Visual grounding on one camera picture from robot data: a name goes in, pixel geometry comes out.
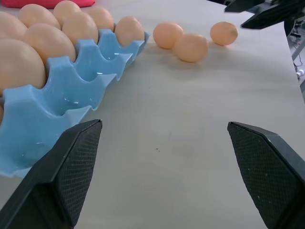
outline white table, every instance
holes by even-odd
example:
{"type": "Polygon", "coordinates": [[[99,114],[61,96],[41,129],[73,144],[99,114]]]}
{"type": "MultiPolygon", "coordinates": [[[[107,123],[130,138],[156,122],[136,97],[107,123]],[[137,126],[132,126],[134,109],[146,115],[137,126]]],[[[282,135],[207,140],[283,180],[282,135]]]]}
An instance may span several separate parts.
{"type": "MultiPolygon", "coordinates": [[[[104,0],[116,21],[147,31],[175,21],[208,39],[212,25],[240,25],[205,0],[104,0]]],[[[103,120],[94,175],[77,229],[265,229],[242,181],[229,121],[281,135],[305,159],[305,106],[283,24],[239,30],[229,48],[210,44],[198,64],[147,48],[87,120],[103,120]]],[[[1,177],[0,207],[18,179],[1,177]]]]}

